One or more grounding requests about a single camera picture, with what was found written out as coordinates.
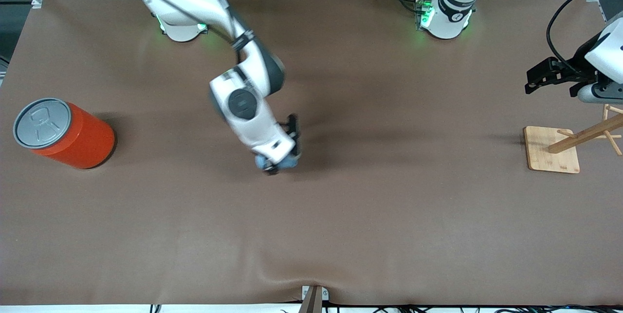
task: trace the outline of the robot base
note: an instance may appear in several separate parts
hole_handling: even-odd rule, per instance
[[[440,11],[439,0],[425,0],[430,1],[429,7],[423,7],[423,15],[417,15],[418,25],[430,34],[441,39],[452,39],[458,36],[467,24],[469,23],[469,17],[472,15],[470,11],[466,16],[458,14],[461,17],[459,22],[450,22],[448,17]]]
[[[176,42],[189,42],[201,33],[207,32],[206,25],[169,25],[160,19],[158,21],[162,32]]]

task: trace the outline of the green led light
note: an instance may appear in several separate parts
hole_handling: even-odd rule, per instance
[[[430,7],[429,11],[425,12],[425,14],[422,16],[422,27],[428,27],[434,15],[435,15],[435,8]]]
[[[162,29],[162,31],[165,31],[165,25],[162,24],[162,20],[160,20],[160,18],[158,17],[158,15],[156,15],[156,18],[158,19],[158,23],[160,23],[160,29]]]
[[[463,28],[467,27],[467,25],[469,24],[469,16],[471,15],[472,15],[472,11],[470,11],[465,17],[465,23],[463,24]]]

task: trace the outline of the table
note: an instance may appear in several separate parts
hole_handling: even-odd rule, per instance
[[[140,0],[44,0],[0,90],[2,304],[251,303],[329,288],[338,304],[623,303],[621,160],[529,171],[527,125],[582,129],[601,106],[563,85],[523,93],[564,0],[478,0],[437,40],[396,0],[231,0],[287,69],[268,100],[300,116],[300,165],[265,176],[213,111],[234,64],[214,35],[184,44]],[[600,31],[576,0],[565,55]],[[55,96],[102,117],[118,147],[78,171],[11,126]]]

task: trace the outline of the wooden peg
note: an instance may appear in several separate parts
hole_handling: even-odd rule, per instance
[[[603,122],[584,129],[576,134],[577,138],[569,137],[565,140],[561,140],[558,143],[552,144],[547,148],[549,153],[560,153],[566,149],[570,149],[576,145],[588,142],[604,133],[604,131],[611,131],[623,127],[623,115],[619,114],[614,117],[608,118]]]
[[[615,138],[615,139],[621,138],[621,134],[610,134],[610,136],[612,136],[612,138]],[[605,135],[600,135],[596,137],[596,139],[608,139],[608,137]]]
[[[612,107],[610,105],[606,105],[606,108],[608,111],[612,111],[612,112],[616,112],[616,113],[623,113],[622,109],[617,109],[616,107]]]
[[[562,134],[564,136],[569,136],[569,138],[578,138],[577,135],[573,134],[573,133],[569,133],[568,131],[565,131],[564,129],[559,129],[556,131],[558,134]]]
[[[617,153],[617,156],[623,156],[623,153],[621,153],[621,149],[619,148],[619,145],[617,145],[616,142],[614,142],[614,139],[612,139],[612,135],[610,135],[610,132],[606,130],[604,134],[605,134],[605,137],[608,138],[608,140],[610,141],[610,144],[612,145],[612,148],[614,149],[614,151]]]

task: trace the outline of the blue object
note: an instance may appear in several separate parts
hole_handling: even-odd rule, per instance
[[[297,164],[298,164],[298,158],[288,155],[288,156],[285,156],[285,158],[281,162],[276,164],[276,167],[278,169],[287,169],[287,168],[294,168],[296,167]],[[262,170],[267,169],[267,167],[269,167],[270,165],[271,164],[269,163],[267,158],[261,155],[256,155],[256,166],[259,169],[262,169]]]

